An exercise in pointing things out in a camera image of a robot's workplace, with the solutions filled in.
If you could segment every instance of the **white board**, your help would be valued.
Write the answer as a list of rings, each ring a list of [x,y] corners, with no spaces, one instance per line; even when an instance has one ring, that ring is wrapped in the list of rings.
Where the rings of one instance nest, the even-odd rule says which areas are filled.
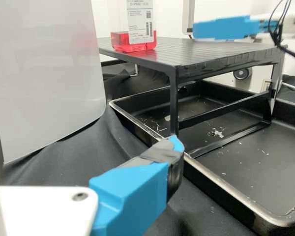
[[[90,0],[0,0],[5,162],[84,127],[105,105]]]

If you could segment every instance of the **metal frame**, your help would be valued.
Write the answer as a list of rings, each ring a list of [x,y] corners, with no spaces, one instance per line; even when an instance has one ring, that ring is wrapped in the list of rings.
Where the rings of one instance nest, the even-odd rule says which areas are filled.
[[[147,68],[151,68],[157,71],[161,71],[167,74],[170,79],[170,110],[171,110],[171,134],[179,135],[179,129],[190,127],[194,124],[230,113],[232,111],[245,108],[247,104],[264,103],[264,109],[262,111],[261,122],[248,127],[247,129],[236,132],[229,137],[226,137],[215,144],[201,147],[200,150],[195,150],[194,157],[202,155],[203,150],[206,152],[213,150],[217,147],[232,142],[238,138],[241,138],[247,134],[255,132],[261,128],[264,128],[271,124],[271,115],[274,107],[274,100],[276,98],[276,92],[278,91],[279,81],[282,74],[282,67],[284,61],[284,53],[277,48],[269,50],[259,50],[253,53],[247,52],[228,58],[220,58],[215,60],[209,60],[206,62],[200,62],[189,65],[170,65],[161,62],[148,60],[143,57],[134,56],[132,54],[124,54],[115,52],[113,49],[105,49],[99,46],[99,52],[101,54],[118,58],[119,60],[128,61],[134,64],[138,64]],[[252,95],[245,99],[227,104],[218,109],[205,112],[203,114],[188,118],[184,121],[178,121],[178,86],[188,81],[202,80],[215,75],[220,75],[228,72],[232,72],[239,69],[244,69],[258,65],[273,65],[271,84],[268,91]]]

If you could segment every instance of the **white label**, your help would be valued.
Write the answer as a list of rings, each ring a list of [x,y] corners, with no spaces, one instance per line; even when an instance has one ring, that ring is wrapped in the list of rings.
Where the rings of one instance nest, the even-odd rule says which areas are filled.
[[[154,41],[153,0],[127,0],[129,43]]]

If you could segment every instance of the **wire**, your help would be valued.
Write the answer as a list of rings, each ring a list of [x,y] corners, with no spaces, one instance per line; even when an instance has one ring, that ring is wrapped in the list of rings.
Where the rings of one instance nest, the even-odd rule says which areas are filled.
[[[274,42],[274,45],[277,46],[279,49],[281,49],[283,52],[293,56],[295,58],[295,52],[287,49],[286,47],[281,46],[281,41],[282,41],[282,32],[283,32],[283,23],[286,17],[286,14],[290,8],[291,2],[292,0],[287,0],[285,3],[285,7],[283,10],[283,13],[281,15],[281,17],[279,18],[279,21],[274,29],[274,31],[271,31],[270,28],[270,23],[273,17],[274,12],[276,11],[276,9],[279,7],[279,5],[283,2],[283,0],[280,0],[279,3],[277,4],[277,6],[275,7],[275,9],[273,10],[273,12],[271,13],[271,16],[269,18],[269,22],[268,22],[268,31],[270,33],[270,36]]]
[[[284,82],[282,82],[282,85],[284,85],[284,86],[286,86],[286,87],[288,87],[288,88],[290,88],[292,90],[295,90],[295,86],[294,85],[290,85],[290,84],[287,84],[287,83],[284,83]]]

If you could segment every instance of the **black fabric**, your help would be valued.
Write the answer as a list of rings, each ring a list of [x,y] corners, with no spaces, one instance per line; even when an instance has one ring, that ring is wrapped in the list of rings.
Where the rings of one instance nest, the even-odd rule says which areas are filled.
[[[111,69],[104,76],[108,98],[168,84],[168,78],[158,72],[140,68],[138,77],[129,77],[127,70],[123,71],[124,68],[120,65],[116,68],[117,72]],[[120,72],[122,74],[114,76],[114,73]],[[91,177],[120,165],[146,149],[140,140],[121,125],[114,111],[107,106],[97,122],[41,151],[6,165],[1,184],[87,186]],[[145,235],[249,236],[254,233],[183,178],[167,209]]]

